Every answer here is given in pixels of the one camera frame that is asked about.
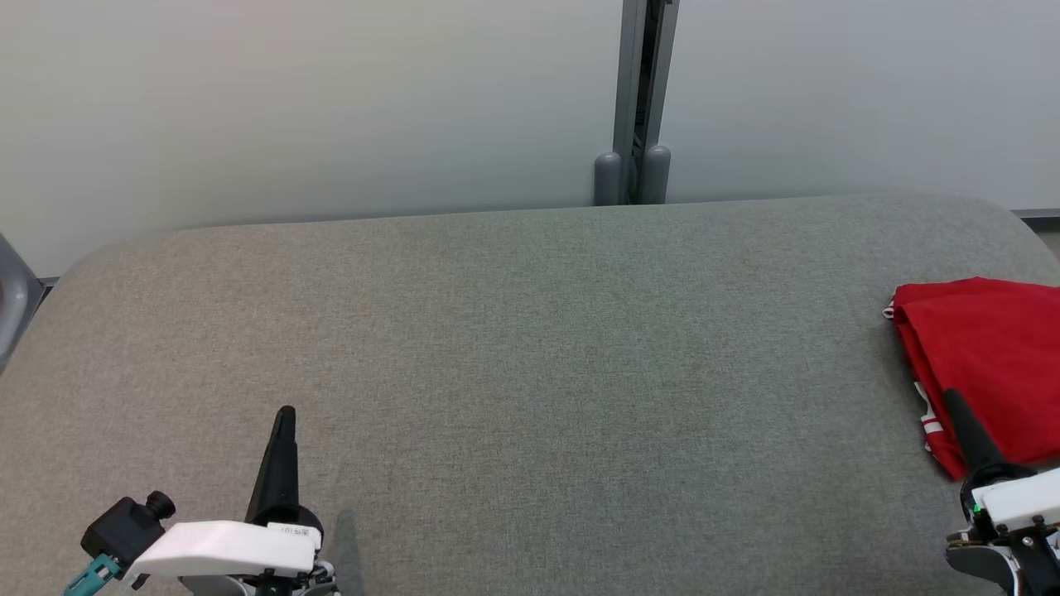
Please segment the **red cloth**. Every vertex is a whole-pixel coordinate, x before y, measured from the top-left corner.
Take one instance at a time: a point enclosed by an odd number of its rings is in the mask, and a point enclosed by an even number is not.
[[[911,283],[895,323],[941,432],[928,444],[955,479],[968,474],[942,405],[960,391],[1014,463],[1060,457],[1060,287],[984,278]]]

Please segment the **white wall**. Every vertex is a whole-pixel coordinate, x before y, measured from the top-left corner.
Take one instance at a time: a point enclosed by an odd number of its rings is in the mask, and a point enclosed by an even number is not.
[[[590,204],[610,0],[13,0],[0,233],[39,277],[153,230]]]
[[[1060,208],[1060,2],[684,0],[668,200],[897,188]]]

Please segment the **gray fabric surface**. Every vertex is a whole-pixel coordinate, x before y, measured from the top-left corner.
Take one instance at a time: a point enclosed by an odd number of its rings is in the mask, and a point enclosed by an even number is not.
[[[1018,220],[895,196],[166,233],[63,278],[0,375],[0,560],[56,594],[160,489],[240,519],[275,410],[343,594],[995,594],[880,315],[1060,284]],[[153,579],[146,594],[180,594]]]

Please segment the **metal bracket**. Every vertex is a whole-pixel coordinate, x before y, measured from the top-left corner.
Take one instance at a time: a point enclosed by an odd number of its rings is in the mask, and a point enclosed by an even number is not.
[[[593,165],[593,205],[596,207],[622,205],[622,158],[607,152]]]
[[[0,235],[0,366],[30,323],[45,288]]]
[[[640,179],[640,203],[665,205],[666,187],[670,181],[670,150],[655,145],[644,152],[644,173]]]

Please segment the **red fabric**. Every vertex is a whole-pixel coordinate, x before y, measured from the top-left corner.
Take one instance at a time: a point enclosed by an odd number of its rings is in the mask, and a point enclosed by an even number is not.
[[[942,406],[953,387],[1005,457],[1060,457],[1060,287],[984,278],[895,292],[895,323],[943,431],[928,444],[951,476],[967,475]]]

